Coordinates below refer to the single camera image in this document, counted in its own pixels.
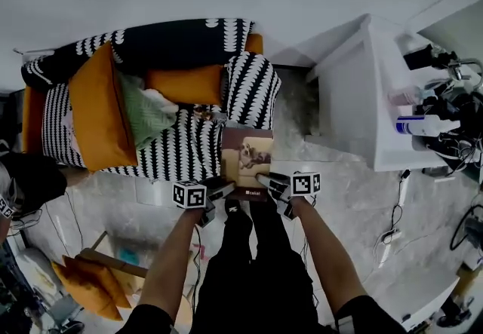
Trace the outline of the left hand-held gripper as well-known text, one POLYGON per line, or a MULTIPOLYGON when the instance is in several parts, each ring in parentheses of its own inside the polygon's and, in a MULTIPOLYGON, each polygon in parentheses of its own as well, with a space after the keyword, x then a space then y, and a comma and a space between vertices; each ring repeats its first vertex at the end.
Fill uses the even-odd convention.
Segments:
POLYGON ((227 181, 223 177, 206 179, 205 185, 193 181, 174 182, 172 201, 184 210, 202 210, 203 213, 197 225, 204 228, 215 216, 215 206, 212 201, 225 198, 235 188, 235 181, 227 181))

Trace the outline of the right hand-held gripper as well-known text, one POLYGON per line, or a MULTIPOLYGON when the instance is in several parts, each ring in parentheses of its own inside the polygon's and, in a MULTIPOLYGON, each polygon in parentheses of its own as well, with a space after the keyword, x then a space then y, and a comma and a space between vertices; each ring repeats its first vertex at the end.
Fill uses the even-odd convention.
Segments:
POLYGON ((293 211, 295 198, 305 198, 314 207, 321 190, 321 175, 316 172, 293 173, 291 176, 273 172, 258 173, 256 180, 267 188, 273 198, 278 198, 278 213, 289 220, 295 218, 293 211))

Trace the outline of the brown photo cover book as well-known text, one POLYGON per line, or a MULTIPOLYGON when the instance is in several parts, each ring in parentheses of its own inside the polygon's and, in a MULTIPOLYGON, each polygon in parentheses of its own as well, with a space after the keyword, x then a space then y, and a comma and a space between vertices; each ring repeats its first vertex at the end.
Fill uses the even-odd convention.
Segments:
POLYGON ((270 171, 272 131, 226 127, 221 140, 221 175, 235 183, 235 189, 227 197, 265 202, 268 190, 257 181, 257 174, 267 175, 270 171))

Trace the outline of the person's right forearm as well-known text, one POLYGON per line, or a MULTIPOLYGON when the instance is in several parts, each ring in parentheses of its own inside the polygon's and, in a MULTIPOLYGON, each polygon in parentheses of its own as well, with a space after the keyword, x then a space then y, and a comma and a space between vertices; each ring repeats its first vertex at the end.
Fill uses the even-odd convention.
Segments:
POLYGON ((292 198, 291 205, 303 227, 321 288, 336 314, 347 302, 365 296, 365 288, 346 249, 314 206, 302 197, 292 198))

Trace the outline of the person's left black shoe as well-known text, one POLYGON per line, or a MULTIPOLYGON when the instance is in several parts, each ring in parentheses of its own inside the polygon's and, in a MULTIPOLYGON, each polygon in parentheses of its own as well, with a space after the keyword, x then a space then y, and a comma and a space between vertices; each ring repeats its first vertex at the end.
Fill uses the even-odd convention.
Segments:
POLYGON ((225 200, 224 208, 227 216, 243 213, 239 200, 228 198, 225 200))

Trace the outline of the red floor tape mark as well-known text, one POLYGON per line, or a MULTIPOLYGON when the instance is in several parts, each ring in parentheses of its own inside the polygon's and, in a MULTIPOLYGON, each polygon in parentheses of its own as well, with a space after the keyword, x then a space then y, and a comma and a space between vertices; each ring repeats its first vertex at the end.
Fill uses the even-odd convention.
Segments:
POLYGON ((193 255, 201 262, 208 262, 210 260, 209 251, 204 244, 192 244, 191 249, 193 255))

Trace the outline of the small brown object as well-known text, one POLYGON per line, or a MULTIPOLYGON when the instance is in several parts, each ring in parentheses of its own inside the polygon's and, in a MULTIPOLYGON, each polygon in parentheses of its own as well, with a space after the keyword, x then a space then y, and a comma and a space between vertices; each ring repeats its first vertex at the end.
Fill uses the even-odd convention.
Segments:
POLYGON ((197 118, 203 121, 213 121, 217 123, 223 123, 226 120, 226 115, 221 112, 214 112, 208 107, 195 106, 194 114, 197 118))

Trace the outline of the person's black clothing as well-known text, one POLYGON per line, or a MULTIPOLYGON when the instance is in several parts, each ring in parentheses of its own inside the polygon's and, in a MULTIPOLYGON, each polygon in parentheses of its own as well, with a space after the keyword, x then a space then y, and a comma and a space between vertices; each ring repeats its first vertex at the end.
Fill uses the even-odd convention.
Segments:
MULTIPOLYGON (((319 323, 312 279, 274 201, 251 202, 227 216, 189 334, 406 334, 368 294, 333 316, 333 326, 319 323)), ((174 334, 175 320, 139 301, 116 334, 174 334)))

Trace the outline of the light green knit blanket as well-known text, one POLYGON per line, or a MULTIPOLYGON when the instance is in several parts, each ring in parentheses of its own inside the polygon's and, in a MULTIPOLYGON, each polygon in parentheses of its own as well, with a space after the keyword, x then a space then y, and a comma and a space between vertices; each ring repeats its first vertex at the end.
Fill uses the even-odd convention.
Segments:
POLYGON ((147 147, 176 122, 179 106, 154 89, 145 89, 141 78, 117 72, 136 150, 147 147))

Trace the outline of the white cabinet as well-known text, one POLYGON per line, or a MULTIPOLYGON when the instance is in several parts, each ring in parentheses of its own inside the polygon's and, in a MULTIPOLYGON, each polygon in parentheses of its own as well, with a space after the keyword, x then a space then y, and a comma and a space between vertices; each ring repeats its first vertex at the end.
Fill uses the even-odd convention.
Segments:
POLYGON ((397 133, 397 117, 413 109, 389 101, 395 90, 447 78, 431 67, 411 71, 403 58, 429 40, 370 14, 344 29, 306 77, 318 82, 319 131, 305 140, 358 155, 376 172, 444 165, 416 137, 397 133))

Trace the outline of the white power strip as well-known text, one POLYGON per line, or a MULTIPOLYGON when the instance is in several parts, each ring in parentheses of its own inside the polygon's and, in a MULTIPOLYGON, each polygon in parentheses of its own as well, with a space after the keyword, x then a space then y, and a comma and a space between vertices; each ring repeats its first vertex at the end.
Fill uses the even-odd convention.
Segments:
POLYGON ((389 245, 392 243, 393 240, 396 239, 396 235, 399 233, 398 228, 393 228, 389 231, 384 232, 381 235, 380 242, 381 244, 389 245))

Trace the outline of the white spray bottle blue label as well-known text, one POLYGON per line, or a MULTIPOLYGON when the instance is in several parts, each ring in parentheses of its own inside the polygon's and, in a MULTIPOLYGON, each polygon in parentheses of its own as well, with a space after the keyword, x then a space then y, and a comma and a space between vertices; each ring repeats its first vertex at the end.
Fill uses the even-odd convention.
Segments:
POLYGON ((460 127, 460 121, 442 120, 438 115, 399 116, 395 130, 400 134, 412 136, 438 137, 460 127))

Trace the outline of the white desk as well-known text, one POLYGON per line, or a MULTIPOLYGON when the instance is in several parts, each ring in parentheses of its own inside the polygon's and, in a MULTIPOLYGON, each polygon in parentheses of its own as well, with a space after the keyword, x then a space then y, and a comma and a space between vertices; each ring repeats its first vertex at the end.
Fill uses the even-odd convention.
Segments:
POLYGON ((412 275, 398 294, 401 297, 398 315, 405 330, 410 332, 437 312, 459 280, 455 274, 412 275))

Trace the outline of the white bean bag seat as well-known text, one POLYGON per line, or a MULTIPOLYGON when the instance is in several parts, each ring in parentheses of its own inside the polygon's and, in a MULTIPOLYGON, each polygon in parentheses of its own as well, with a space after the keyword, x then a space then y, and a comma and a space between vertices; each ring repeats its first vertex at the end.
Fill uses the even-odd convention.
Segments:
POLYGON ((16 261, 23 276, 43 302, 53 305, 61 297, 62 283, 50 260, 40 250, 33 247, 21 250, 16 261))

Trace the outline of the chrome faucet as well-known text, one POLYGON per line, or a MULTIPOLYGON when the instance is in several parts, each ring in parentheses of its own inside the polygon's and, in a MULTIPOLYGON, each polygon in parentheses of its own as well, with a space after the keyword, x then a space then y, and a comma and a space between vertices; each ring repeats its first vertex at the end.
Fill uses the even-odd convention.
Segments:
POLYGON ((455 81, 475 81, 475 77, 479 77, 479 81, 474 83, 472 91, 480 93, 483 89, 483 63, 476 58, 456 58, 448 64, 449 76, 455 81))

